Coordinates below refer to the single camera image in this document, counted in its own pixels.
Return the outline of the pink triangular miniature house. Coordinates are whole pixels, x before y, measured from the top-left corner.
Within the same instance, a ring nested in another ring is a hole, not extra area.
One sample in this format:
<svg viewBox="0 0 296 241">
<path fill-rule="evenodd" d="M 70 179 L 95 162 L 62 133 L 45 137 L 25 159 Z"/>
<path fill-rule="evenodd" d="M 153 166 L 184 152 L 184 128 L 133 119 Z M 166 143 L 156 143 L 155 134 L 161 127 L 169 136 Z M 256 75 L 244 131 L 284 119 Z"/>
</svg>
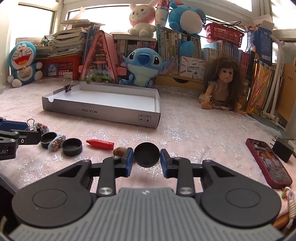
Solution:
<svg viewBox="0 0 296 241">
<path fill-rule="evenodd" d="M 79 67 L 80 81 L 117 84 L 127 69 L 120 66 L 114 39 L 100 30 L 96 33 L 85 62 Z"/>
</svg>

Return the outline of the black power adapter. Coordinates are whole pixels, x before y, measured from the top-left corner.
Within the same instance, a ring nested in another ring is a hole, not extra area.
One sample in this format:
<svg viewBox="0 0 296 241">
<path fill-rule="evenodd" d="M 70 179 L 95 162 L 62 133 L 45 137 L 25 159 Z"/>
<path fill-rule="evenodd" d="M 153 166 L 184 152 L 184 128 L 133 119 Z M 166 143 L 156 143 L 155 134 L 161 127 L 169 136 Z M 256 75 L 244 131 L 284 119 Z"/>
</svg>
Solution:
<svg viewBox="0 0 296 241">
<path fill-rule="evenodd" d="M 290 157 L 294 153 L 293 147 L 282 138 L 277 138 L 274 141 L 272 151 L 285 163 L 290 160 Z"/>
</svg>

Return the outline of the red plastic crate left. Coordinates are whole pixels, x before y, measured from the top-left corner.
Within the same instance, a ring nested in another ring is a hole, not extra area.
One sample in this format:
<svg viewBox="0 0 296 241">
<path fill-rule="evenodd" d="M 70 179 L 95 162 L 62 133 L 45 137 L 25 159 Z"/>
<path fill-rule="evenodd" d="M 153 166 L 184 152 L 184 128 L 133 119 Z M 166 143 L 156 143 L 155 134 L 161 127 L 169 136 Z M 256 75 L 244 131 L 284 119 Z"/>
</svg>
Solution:
<svg viewBox="0 0 296 241">
<path fill-rule="evenodd" d="M 35 63 L 41 62 L 43 77 L 56 77 L 70 80 L 79 80 L 79 66 L 82 65 L 82 55 L 73 54 L 51 58 L 39 58 Z"/>
</svg>

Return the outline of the white patterned cardboard box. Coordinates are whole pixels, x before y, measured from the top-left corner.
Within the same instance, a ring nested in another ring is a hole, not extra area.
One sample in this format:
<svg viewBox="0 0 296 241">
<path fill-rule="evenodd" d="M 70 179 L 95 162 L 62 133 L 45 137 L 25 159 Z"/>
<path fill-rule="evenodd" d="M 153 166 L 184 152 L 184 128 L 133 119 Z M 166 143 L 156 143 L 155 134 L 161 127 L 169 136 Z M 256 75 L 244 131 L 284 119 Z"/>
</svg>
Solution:
<svg viewBox="0 0 296 241">
<path fill-rule="evenodd" d="M 182 56 L 179 66 L 179 75 L 182 77 L 203 80 L 206 61 Z"/>
</svg>

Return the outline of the blue white round plush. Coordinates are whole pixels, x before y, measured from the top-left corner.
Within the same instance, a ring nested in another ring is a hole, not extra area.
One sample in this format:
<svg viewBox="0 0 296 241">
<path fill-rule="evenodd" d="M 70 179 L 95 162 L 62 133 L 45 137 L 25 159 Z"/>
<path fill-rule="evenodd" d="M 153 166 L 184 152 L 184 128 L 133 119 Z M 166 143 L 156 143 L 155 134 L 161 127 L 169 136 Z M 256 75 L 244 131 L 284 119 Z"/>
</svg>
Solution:
<svg viewBox="0 0 296 241">
<path fill-rule="evenodd" d="M 206 15 L 201 9 L 193 9 L 181 1 L 170 1 L 171 11 L 168 16 L 172 30 L 185 34 L 187 37 L 200 39 L 199 34 L 206 22 Z M 179 56 L 191 57 L 195 51 L 193 41 L 185 41 L 180 46 Z"/>
</svg>

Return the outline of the black round lid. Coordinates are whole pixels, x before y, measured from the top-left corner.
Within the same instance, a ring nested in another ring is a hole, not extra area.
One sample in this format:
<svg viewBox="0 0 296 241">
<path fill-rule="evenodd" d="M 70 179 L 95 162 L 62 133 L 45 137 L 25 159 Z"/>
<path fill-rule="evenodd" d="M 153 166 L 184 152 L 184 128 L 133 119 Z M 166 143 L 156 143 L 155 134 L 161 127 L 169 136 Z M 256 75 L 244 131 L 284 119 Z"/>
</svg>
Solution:
<svg viewBox="0 0 296 241">
<path fill-rule="evenodd" d="M 158 162 L 160 151 L 155 144 L 144 142 L 136 146 L 133 157 L 139 166 L 150 168 Z"/>
</svg>

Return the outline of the pink white bunny plush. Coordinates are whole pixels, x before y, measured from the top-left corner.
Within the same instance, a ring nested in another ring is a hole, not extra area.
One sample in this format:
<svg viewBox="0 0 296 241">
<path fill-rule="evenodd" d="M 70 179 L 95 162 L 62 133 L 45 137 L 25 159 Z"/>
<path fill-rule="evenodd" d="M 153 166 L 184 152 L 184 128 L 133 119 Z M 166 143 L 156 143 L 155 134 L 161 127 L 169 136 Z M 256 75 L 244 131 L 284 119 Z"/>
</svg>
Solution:
<svg viewBox="0 0 296 241">
<path fill-rule="evenodd" d="M 152 38 L 156 27 L 152 22 L 156 17 L 156 5 L 158 1 L 150 1 L 148 4 L 130 4 L 132 10 L 129 16 L 129 21 L 132 26 L 128 30 L 128 34 L 133 37 Z"/>
</svg>

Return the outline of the brown nut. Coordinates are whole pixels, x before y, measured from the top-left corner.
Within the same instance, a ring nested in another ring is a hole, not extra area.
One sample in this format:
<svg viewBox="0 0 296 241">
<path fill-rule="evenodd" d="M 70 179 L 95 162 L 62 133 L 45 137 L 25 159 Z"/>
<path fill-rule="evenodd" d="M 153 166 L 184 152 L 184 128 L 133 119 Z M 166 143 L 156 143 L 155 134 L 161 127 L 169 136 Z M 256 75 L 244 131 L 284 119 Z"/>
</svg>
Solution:
<svg viewBox="0 0 296 241">
<path fill-rule="evenodd" d="M 125 154 L 127 148 L 126 147 L 117 147 L 113 150 L 113 155 L 114 156 L 119 156 L 119 157 L 123 157 L 123 155 Z"/>
</svg>

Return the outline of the Doraemon plush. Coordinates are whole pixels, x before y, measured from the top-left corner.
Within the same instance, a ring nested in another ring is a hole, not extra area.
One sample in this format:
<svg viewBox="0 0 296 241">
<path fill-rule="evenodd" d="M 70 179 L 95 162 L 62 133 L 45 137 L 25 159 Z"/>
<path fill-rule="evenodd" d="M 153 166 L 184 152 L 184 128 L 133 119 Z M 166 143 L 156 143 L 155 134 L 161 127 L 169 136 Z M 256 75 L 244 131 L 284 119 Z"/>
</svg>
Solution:
<svg viewBox="0 0 296 241">
<path fill-rule="evenodd" d="M 7 81 L 13 88 L 22 87 L 35 80 L 41 80 L 43 64 L 36 62 L 36 47 L 31 42 L 19 42 L 15 45 L 8 57 L 11 75 Z"/>
</svg>

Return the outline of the stack of books left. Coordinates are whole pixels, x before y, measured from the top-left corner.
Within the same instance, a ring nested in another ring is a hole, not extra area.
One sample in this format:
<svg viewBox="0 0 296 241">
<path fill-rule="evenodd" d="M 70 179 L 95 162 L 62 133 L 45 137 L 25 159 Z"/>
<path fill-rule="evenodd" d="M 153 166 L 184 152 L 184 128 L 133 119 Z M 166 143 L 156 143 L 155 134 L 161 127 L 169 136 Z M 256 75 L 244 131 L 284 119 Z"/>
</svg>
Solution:
<svg viewBox="0 0 296 241">
<path fill-rule="evenodd" d="M 90 20 L 65 20 L 64 30 L 46 35 L 41 44 L 36 45 L 39 57 L 54 57 L 70 54 L 84 54 L 91 45 L 94 36 L 104 24 Z"/>
</svg>

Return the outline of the brown haired doll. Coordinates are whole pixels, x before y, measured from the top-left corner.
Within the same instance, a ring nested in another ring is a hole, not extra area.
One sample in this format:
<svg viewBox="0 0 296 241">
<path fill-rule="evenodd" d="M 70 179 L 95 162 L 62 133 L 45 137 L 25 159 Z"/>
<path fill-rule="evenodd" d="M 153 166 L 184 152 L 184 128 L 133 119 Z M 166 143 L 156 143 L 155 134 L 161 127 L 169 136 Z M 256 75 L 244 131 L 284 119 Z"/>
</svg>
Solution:
<svg viewBox="0 0 296 241">
<path fill-rule="evenodd" d="M 228 56 L 213 58 L 206 64 L 204 90 L 199 96 L 202 109 L 230 110 L 246 115 L 239 103 L 242 87 L 240 67 Z"/>
</svg>

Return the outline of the red smartphone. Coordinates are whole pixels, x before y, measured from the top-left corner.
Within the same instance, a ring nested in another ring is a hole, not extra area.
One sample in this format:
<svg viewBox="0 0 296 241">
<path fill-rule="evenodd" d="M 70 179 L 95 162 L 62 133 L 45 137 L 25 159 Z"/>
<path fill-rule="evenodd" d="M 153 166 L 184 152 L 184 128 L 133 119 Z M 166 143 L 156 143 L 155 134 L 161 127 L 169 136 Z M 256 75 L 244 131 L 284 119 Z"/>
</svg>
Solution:
<svg viewBox="0 0 296 241">
<path fill-rule="evenodd" d="M 281 189 L 292 185 L 288 171 L 266 142 L 247 138 L 245 144 L 271 188 Z"/>
</svg>

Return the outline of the blue Stitch plush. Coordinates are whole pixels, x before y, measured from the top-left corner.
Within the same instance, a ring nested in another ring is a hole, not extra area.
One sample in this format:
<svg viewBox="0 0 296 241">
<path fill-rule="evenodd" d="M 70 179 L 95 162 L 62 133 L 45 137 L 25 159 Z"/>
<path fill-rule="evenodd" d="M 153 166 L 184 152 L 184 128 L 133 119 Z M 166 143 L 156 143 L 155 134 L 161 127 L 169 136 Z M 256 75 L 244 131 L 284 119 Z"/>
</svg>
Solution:
<svg viewBox="0 0 296 241">
<path fill-rule="evenodd" d="M 130 75 L 128 79 L 120 79 L 119 84 L 151 88 L 152 79 L 168 73 L 174 63 L 174 57 L 163 62 L 161 56 L 153 49 L 138 48 L 127 57 L 122 56 L 121 66 L 125 67 Z"/>
</svg>

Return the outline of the white shallow cardboard tray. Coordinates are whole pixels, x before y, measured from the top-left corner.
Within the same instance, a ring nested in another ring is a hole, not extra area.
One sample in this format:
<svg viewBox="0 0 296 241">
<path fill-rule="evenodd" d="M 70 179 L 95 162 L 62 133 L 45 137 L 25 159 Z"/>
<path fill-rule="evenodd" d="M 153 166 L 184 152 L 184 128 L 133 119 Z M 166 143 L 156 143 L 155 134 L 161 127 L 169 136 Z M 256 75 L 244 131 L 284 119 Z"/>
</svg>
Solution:
<svg viewBox="0 0 296 241">
<path fill-rule="evenodd" d="M 76 82 L 42 97 L 44 110 L 103 121 L 157 128 L 161 118 L 156 89 L 128 85 Z"/>
</svg>

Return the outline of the row of books on shelf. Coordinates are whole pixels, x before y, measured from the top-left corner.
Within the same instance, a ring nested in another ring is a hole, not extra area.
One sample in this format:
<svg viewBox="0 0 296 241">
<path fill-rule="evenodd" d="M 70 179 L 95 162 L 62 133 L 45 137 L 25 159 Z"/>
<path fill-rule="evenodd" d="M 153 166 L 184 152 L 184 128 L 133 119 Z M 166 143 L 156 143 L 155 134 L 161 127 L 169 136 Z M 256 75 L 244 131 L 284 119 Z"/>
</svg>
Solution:
<svg viewBox="0 0 296 241">
<path fill-rule="evenodd" d="M 138 48 L 151 48 L 161 56 L 163 61 L 175 57 L 176 68 L 181 60 L 179 56 L 180 46 L 189 40 L 195 44 L 195 51 L 191 58 L 210 61 L 217 56 L 229 56 L 241 65 L 244 72 L 247 71 L 250 60 L 253 58 L 250 52 L 244 52 L 240 47 L 226 41 L 218 40 L 202 45 L 202 37 L 200 39 L 190 38 L 185 34 L 161 26 L 157 27 L 155 38 L 133 37 L 129 34 L 113 34 L 112 36 L 119 57 L 127 57 L 133 50 Z"/>
</svg>

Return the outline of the black binder clip on tray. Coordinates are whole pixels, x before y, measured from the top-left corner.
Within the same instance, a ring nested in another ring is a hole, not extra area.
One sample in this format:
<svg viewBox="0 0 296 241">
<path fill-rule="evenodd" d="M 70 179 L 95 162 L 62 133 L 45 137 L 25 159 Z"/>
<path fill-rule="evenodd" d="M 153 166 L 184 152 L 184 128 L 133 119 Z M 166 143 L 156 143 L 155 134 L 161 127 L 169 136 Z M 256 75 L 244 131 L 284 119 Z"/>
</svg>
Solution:
<svg viewBox="0 0 296 241">
<path fill-rule="evenodd" d="M 72 86 L 73 86 L 72 80 L 70 82 L 67 82 L 67 80 L 64 79 L 63 83 L 64 83 L 64 89 L 66 93 L 72 90 Z"/>
</svg>

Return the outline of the black round cap small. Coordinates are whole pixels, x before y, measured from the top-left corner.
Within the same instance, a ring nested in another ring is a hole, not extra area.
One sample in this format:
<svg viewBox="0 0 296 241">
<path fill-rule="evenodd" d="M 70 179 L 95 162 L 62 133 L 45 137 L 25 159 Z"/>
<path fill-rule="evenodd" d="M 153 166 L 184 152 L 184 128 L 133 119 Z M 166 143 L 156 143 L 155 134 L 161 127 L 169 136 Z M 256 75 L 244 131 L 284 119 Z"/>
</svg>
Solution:
<svg viewBox="0 0 296 241">
<path fill-rule="evenodd" d="M 41 145 L 43 148 L 47 149 L 50 142 L 52 142 L 57 137 L 55 132 L 47 132 L 41 136 Z"/>
</svg>

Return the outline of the wooden drawer box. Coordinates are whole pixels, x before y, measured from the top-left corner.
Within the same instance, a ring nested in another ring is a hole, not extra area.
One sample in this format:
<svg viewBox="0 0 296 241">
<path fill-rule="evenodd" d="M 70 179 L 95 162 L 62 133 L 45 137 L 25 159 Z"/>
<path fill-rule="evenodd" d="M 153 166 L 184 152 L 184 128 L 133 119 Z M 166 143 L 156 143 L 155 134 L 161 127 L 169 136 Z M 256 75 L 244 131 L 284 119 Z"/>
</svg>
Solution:
<svg viewBox="0 0 296 241">
<path fill-rule="evenodd" d="M 197 91 L 203 91 L 204 84 L 202 80 L 188 78 L 176 74 L 164 74 L 158 75 L 154 81 L 155 85 L 177 87 L 184 89 L 191 89 Z"/>
</svg>

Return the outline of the red plastic basket right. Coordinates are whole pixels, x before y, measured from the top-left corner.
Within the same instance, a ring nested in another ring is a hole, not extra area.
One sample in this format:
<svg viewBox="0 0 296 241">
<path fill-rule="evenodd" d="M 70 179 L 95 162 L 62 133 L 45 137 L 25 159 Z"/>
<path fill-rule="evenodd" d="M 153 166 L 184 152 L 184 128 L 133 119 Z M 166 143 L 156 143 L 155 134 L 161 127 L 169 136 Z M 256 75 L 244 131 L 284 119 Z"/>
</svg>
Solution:
<svg viewBox="0 0 296 241">
<path fill-rule="evenodd" d="M 243 32 L 218 23 L 205 25 L 205 31 L 208 43 L 223 40 L 237 47 L 241 47 L 242 38 L 244 37 Z"/>
</svg>

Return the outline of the loose black binder clip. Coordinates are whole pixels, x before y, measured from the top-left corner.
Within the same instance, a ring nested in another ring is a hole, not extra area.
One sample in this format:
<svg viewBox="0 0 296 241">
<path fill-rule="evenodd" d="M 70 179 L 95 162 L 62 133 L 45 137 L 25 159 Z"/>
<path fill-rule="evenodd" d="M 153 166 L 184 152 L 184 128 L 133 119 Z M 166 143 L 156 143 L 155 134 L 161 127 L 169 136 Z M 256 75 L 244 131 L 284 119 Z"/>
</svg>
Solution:
<svg viewBox="0 0 296 241">
<path fill-rule="evenodd" d="M 27 131 L 36 131 L 37 126 L 36 126 L 36 121 L 33 118 L 29 118 L 27 120 L 28 127 L 26 128 Z"/>
</svg>

